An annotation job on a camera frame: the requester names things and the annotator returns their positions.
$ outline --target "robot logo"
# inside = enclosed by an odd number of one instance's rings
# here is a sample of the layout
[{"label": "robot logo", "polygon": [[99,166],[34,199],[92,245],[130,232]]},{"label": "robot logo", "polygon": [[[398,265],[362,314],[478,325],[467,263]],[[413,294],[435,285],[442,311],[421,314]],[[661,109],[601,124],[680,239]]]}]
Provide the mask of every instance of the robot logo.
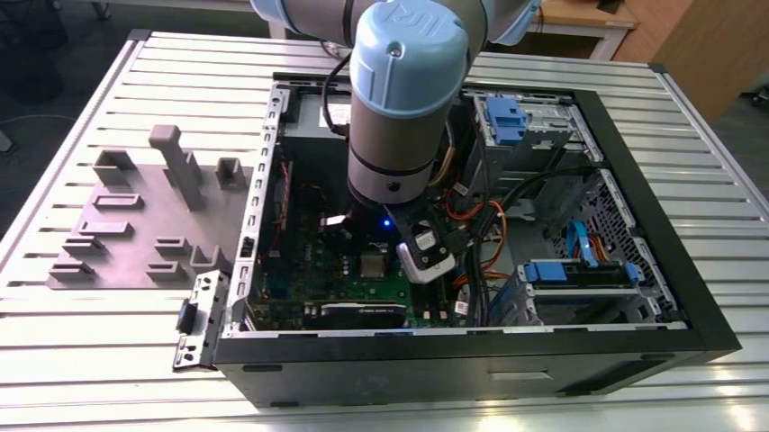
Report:
[{"label": "robot logo", "polygon": [[389,3],[390,13],[385,21],[393,21],[403,27],[422,26],[419,33],[430,37],[439,29],[441,19],[433,13],[413,11],[402,2]]}]

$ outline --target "floor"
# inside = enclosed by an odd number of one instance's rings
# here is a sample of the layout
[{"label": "floor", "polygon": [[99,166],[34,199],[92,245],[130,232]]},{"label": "floor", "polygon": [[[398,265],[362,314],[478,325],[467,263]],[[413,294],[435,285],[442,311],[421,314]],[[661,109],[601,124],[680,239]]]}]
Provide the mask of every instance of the floor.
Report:
[{"label": "floor", "polygon": [[[62,19],[70,43],[51,52],[64,92],[39,105],[16,103],[0,94],[0,131],[18,143],[8,156],[0,155],[0,238],[64,140],[72,125],[67,117],[79,116],[131,29],[269,36],[266,23],[249,13],[112,5],[112,14],[110,21],[100,22],[88,3],[66,1]],[[62,117],[4,123],[36,114]],[[769,166],[769,110],[753,108],[748,98],[739,99],[714,129],[763,193],[769,194],[769,171],[764,169]]]}]

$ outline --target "desk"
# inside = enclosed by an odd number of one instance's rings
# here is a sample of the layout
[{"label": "desk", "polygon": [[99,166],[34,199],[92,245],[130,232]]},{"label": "desk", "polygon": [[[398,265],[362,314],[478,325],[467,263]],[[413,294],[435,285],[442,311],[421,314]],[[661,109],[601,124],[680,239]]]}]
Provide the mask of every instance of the desk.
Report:
[{"label": "desk", "polygon": [[[107,3],[211,9],[254,13],[249,0],[112,0]],[[596,45],[593,60],[612,60],[628,31],[638,26],[628,7],[622,5],[616,15],[596,9],[596,2],[548,0],[544,4],[545,26],[542,32],[572,36],[589,36],[601,41]],[[538,30],[538,16],[529,32]],[[270,37],[286,39],[289,31],[270,23]]]},{"label": "desk", "polygon": [[102,150],[159,161],[150,129],[174,123],[202,165],[238,157],[254,167],[273,74],[327,74],[335,63],[307,41],[156,32],[126,43],[0,243],[0,427],[648,432],[769,424],[769,207],[676,84],[646,65],[484,54],[469,81],[598,92],[744,346],[713,364],[600,397],[257,410],[221,374],[171,374],[187,292],[46,287]]},{"label": "desk", "polygon": [[[628,31],[638,26],[638,20],[625,4],[620,6],[617,14],[600,11],[596,5],[597,2],[584,0],[546,0],[542,4],[542,32],[600,38],[590,60],[612,60]],[[537,32],[538,23],[540,16],[529,32]]]}]

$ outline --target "robotic arm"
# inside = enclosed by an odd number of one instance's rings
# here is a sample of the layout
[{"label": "robotic arm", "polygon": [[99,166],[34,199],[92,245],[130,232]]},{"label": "robotic arm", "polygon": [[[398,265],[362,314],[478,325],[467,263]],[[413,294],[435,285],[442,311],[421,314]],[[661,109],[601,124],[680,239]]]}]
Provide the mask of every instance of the robotic arm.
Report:
[{"label": "robotic arm", "polygon": [[413,283],[455,267],[422,202],[451,102],[488,41],[518,43],[541,0],[251,0],[266,20],[354,47],[347,183],[383,206]]}]

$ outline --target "expansion slot bracket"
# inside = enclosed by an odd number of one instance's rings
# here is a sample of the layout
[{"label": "expansion slot bracket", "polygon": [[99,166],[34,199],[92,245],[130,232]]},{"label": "expansion slot bracket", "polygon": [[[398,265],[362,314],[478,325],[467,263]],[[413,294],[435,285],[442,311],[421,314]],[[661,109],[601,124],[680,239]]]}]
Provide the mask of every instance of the expansion slot bracket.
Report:
[{"label": "expansion slot bracket", "polygon": [[199,274],[182,303],[176,330],[182,333],[174,372],[215,371],[214,353],[223,326],[230,278],[222,271]]}]

